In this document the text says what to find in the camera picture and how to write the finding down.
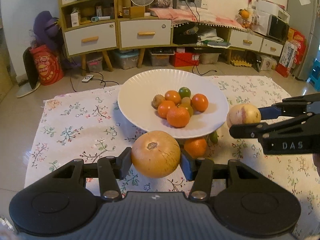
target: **onion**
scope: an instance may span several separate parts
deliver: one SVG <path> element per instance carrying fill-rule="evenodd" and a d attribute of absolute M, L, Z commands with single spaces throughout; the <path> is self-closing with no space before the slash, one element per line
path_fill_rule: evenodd
<path fill-rule="evenodd" d="M 180 146 L 166 132 L 148 132 L 132 145 L 131 160 L 142 175 L 163 178 L 174 172 L 179 165 Z"/>
<path fill-rule="evenodd" d="M 227 115 L 227 125 L 258 123 L 261 121 L 261 113 L 257 107 L 251 104 L 240 104 L 232 107 Z"/>

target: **person's hand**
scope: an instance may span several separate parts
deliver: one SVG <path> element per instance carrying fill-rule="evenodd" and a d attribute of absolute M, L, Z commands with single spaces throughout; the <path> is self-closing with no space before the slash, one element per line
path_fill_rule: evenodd
<path fill-rule="evenodd" d="M 320 154 L 313 154 L 313 163 L 317 167 L 317 171 L 320 176 Z"/>

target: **tablecloth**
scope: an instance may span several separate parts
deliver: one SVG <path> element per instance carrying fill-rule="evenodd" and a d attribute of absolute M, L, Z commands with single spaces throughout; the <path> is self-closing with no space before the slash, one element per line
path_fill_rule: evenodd
<path fill-rule="evenodd" d="M 271 79 L 261 76 L 204 77 L 216 84 L 229 104 L 251 103 L 270 106 L 290 97 Z M 122 115 L 117 96 L 121 86 L 66 94 L 45 101 L 44 111 L 33 142 L 25 187 L 75 158 L 85 163 L 119 156 L 143 133 Z M 294 235 L 303 239 L 320 232 L 320 178 L 311 155 L 266 156 L 256 139 L 233 139 L 224 124 L 217 131 L 218 144 L 209 143 L 207 154 L 215 163 L 229 159 L 241 162 L 292 192 L 300 201 L 302 213 Z M 118 181 L 123 195 L 130 191 L 190 191 L 180 167 L 162 179 L 150 179 L 133 166 L 125 179 Z M 225 188 L 223 180 L 212 182 L 211 195 Z M 100 195 L 97 179 L 87 179 L 87 189 Z"/>

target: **power outlet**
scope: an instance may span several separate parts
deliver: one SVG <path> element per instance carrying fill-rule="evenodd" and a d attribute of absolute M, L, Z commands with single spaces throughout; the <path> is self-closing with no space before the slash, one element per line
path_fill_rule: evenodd
<path fill-rule="evenodd" d="M 203 9 L 209 9 L 208 2 L 207 2 L 206 0 L 202 0 L 202 2 L 201 2 L 201 8 L 203 8 Z"/>
<path fill-rule="evenodd" d="M 201 8 L 202 1 L 201 0 L 195 0 L 195 2 L 189 2 L 188 0 L 178 0 L 178 5 L 189 5 L 189 7 L 195 7 Z"/>

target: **wooden cabinet leg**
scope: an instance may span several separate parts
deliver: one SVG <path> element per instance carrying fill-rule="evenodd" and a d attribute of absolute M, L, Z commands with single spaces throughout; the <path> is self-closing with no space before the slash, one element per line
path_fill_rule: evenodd
<path fill-rule="evenodd" d="M 140 54 L 139 54 L 139 59 L 138 59 L 138 68 L 142 67 L 142 61 L 143 61 L 145 51 L 146 51 L 145 48 L 140 49 Z"/>
<path fill-rule="evenodd" d="M 87 63 L 85 61 L 85 54 L 81 55 L 81 74 L 85 76 L 87 74 Z"/>
<path fill-rule="evenodd" d="M 103 50 L 103 51 L 102 51 L 102 54 L 103 54 L 104 60 L 105 60 L 106 63 L 107 63 L 108 70 L 109 70 L 110 72 L 112 72 L 112 71 L 113 71 L 113 67 L 112 67 L 112 64 L 111 64 L 111 62 L 110 62 L 110 58 L 109 58 L 108 52 L 107 52 L 106 50 Z"/>
<path fill-rule="evenodd" d="M 228 49 L 227 64 L 229 65 L 231 63 L 231 54 L 232 54 L 232 49 Z"/>

